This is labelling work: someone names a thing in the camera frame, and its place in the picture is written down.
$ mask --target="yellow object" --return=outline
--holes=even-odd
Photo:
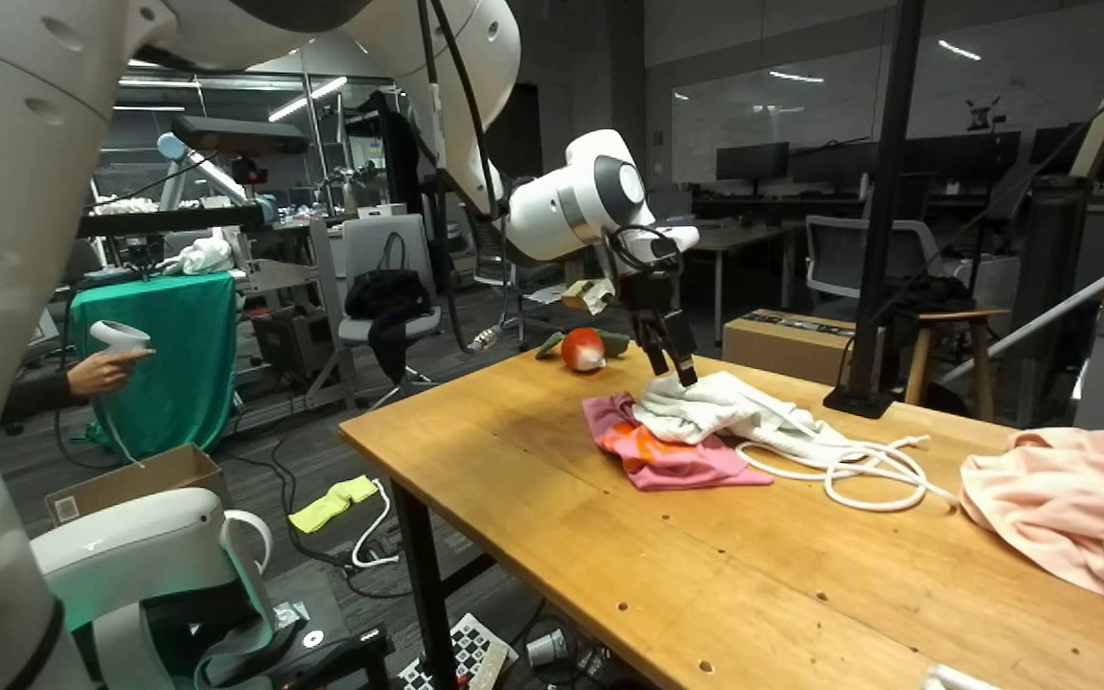
[[[333,522],[358,501],[370,501],[371,496],[376,496],[376,484],[370,477],[358,477],[358,481],[333,484],[319,501],[287,514],[287,522],[298,533],[319,533],[328,522]]]

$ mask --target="pink cloth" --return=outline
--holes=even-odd
[[[586,430],[600,449],[620,462],[632,486],[646,492],[689,492],[728,484],[775,484],[767,472],[743,466],[738,449],[716,436],[701,445],[674,445],[632,423],[632,394],[604,394],[582,402]]]
[[[1104,596],[1104,435],[1034,430],[961,466],[965,514],[1059,578]]]

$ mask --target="desk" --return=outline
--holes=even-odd
[[[958,462],[1010,430],[891,408],[822,408],[825,389],[734,370],[857,436],[924,435],[918,462],[958,486]],[[582,634],[659,688],[918,690],[933,664],[997,688],[1104,688],[1104,597],[1084,596],[927,501],[850,514],[822,486],[646,496],[592,445],[581,398],[646,392],[650,365],[564,376],[528,354],[343,426],[394,481],[406,536],[445,514],[517,567]],[[411,561],[430,659],[445,648],[430,545]]]
[[[724,227],[724,231],[701,231],[701,242],[689,246],[689,255],[710,255],[714,256],[714,338],[724,329],[724,278],[728,278],[728,255],[739,255],[743,246],[756,242],[775,242],[781,237],[788,227]],[[781,301],[788,301],[788,278],[794,278],[794,246],[781,246]]]
[[[273,297],[314,283],[314,264],[292,264],[292,262],[248,262],[245,282],[240,283],[241,297]]]

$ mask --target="orange object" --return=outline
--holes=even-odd
[[[604,351],[600,329],[573,329],[562,340],[562,361],[567,365],[567,371],[581,371],[581,376],[600,371],[605,361],[604,354],[605,351]]]

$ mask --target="office chair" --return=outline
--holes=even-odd
[[[859,303],[864,288],[864,255],[866,255],[866,223],[872,220],[836,220],[836,215],[808,215],[808,264],[804,283],[817,297]],[[919,220],[892,220],[885,282],[909,278],[958,278],[954,262],[940,256],[937,234]]]
[[[416,268],[427,292],[439,297],[421,215],[348,220],[330,231],[310,227],[310,255],[314,255],[321,308],[333,328],[333,354],[328,356],[319,381],[309,392],[319,392],[333,370],[343,370],[343,385],[358,381],[355,346],[370,346],[371,320],[348,320],[344,301],[348,301],[355,282],[360,273],[371,273],[383,262],[390,234],[401,234],[406,246],[406,268]],[[406,340],[430,338],[443,329],[443,321],[445,321],[445,310],[443,303],[435,303],[430,316],[402,321],[402,338]],[[371,408],[401,398],[402,392],[411,392],[411,385],[430,389],[435,381],[418,371],[416,365],[402,365],[402,376]]]

